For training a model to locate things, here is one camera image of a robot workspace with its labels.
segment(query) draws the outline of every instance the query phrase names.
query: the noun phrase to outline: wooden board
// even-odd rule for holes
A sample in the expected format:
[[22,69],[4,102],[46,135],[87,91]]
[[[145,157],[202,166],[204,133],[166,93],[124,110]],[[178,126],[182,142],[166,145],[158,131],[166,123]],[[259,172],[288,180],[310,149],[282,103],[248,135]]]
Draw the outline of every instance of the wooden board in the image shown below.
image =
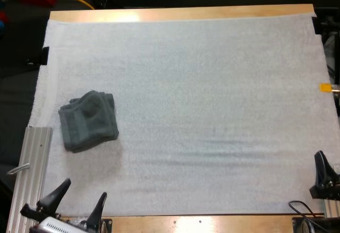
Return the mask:
[[240,18],[313,13],[311,4],[265,6],[219,6],[125,10],[51,12],[50,19],[63,22],[144,22],[215,18]]
[[292,217],[293,215],[213,215],[112,219],[113,233],[292,233]]
[[[51,12],[64,22],[143,22],[278,16],[314,12],[313,5],[263,5]],[[292,233],[295,215],[112,217],[114,233]]]

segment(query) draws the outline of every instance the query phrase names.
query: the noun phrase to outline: white cloth surface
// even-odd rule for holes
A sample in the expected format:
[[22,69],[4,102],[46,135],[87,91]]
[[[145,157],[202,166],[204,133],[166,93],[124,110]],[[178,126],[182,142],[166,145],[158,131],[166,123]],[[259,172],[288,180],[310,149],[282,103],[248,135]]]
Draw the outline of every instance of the white cloth surface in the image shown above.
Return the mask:
[[[54,129],[44,193],[89,215],[287,213],[312,200],[313,155],[339,163],[340,135],[311,14],[145,23],[49,21],[29,125]],[[58,109],[112,93],[118,140],[73,154]]]

